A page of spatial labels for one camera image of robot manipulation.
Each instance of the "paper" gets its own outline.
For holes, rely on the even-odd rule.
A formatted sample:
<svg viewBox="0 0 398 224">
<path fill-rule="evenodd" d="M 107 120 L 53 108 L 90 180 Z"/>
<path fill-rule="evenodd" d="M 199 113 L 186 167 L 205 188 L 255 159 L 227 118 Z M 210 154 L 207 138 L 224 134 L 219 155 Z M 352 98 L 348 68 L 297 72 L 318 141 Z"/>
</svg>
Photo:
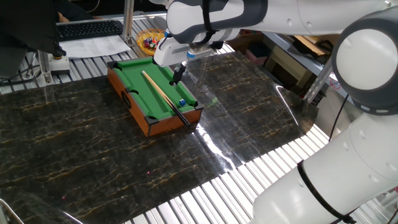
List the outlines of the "paper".
<svg viewBox="0 0 398 224">
<path fill-rule="evenodd" d="M 60 42 L 69 59 L 100 57 L 129 51 L 118 35 Z"/>
</svg>

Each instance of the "cue stick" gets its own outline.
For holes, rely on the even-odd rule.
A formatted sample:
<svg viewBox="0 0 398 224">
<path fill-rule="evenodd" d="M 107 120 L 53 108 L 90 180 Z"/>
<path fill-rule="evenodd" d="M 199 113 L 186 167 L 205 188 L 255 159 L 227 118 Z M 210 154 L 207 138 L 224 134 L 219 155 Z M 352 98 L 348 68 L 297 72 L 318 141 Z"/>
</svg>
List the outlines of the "cue stick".
<svg viewBox="0 0 398 224">
<path fill-rule="evenodd" d="M 156 82 L 151 79 L 151 77 L 145 72 L 142 71 L 142 74 L 148 79 L 150 84 L 155 88 L 155 90 L 158 92 L 158 94 L 161 95 L 161 97 L 166 101 L 166 103 L 173 109 L 174 113 L 180 118 L 182 123 L 185 126 L 190 126 L 191 123 L 184 117 L 184 115 L 181 113 L 181 111 L 173 104 L 173 102 L 170 100 L 170 98 L 160 89 L 158 85 L 156 85 Z"/>
</svg>

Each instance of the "computer keyboard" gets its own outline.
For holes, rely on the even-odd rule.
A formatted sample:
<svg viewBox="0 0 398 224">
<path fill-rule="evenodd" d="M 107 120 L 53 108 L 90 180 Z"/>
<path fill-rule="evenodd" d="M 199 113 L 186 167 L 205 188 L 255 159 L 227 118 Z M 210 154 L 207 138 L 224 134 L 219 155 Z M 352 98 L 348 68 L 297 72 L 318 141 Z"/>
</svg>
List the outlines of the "computer keyboard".
<svg viewBox="0 0 398 224">
<path fill-rule="evenodd" d="M 57 25 L 59 41 L 119 35 L 123 32 L 120 21 L 94 21 Z"/>
</svg>

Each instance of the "metal slat floor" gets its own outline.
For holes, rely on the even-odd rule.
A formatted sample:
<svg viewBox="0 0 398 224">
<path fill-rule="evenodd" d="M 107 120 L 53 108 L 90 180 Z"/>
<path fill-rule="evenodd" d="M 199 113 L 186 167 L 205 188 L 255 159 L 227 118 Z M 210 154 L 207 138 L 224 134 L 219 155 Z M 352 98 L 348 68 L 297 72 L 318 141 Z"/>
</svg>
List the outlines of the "metal slat floor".
<svg viewBox="0 0 398 224">
<path fill-rule="evenodd" d="M 298 138 L 237 167 L 125 224 L 248 223 L 254 199 L 298 162 L 319 151 L 328 136 L 317 126 Z M 387 223 L 392 214 L 370 200 L 351 216 L 358 224 Z"/>
<path fill-rule="evenodd" d="M 133 19 L 132 36 L 144 29 L 164 29 L 154 16 L 138 16 Z M 225 44 L 216 54 L 225 54 L 234 50 Z M 38 58 L 33 53 L 26 55 L 20 71 L 27 68 L 33 60 L 38 65 Z M 70 60 L 69 75 L 55 75 L 55 84 L 75 82 L 82 79 L 107 75 L 106 63 L 113 60 L 129 60 L 146 57 L 138 47 L 116 55 Z M 0 94 L 46 86 L 43 76 L 25 84 L 0 87 Z M 139 215 L 125 224 L 175 224 L 175 223 L 247 223 L 252 217 L 254 199 L 278 178 L 294 168 L 302 159 L 306 159 L 327 143 L 327 136 L 314 126 L 306 136 L 296 139 L 275 151 L 265 154 L 251 162 L 225 173 L 195 189 L 185 192 L 169 202 L 163 203 L 148 212 Z M 392 214 L 381 208 L 376 199 L 366 202 L 353 218 L 358 223 L 386 223 Z"/>
</svg>

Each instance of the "reflective table surface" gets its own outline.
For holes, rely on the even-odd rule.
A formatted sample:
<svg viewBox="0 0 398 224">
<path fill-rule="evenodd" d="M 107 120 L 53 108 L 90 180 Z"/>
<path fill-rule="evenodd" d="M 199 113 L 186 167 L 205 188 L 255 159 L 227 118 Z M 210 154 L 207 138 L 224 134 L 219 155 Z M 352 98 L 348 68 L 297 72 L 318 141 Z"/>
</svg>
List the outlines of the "reflective table surface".
<svg viewBox="0 0 398 224">
<path fill-rule="evenodd" d="M 0 97 L 0 198 L 24 223 L 122 223 L 304 135 L 317 109 L 240 53 L 188 64 L 191 128 L 147 138 L 106 77 Z"/>
</svg>

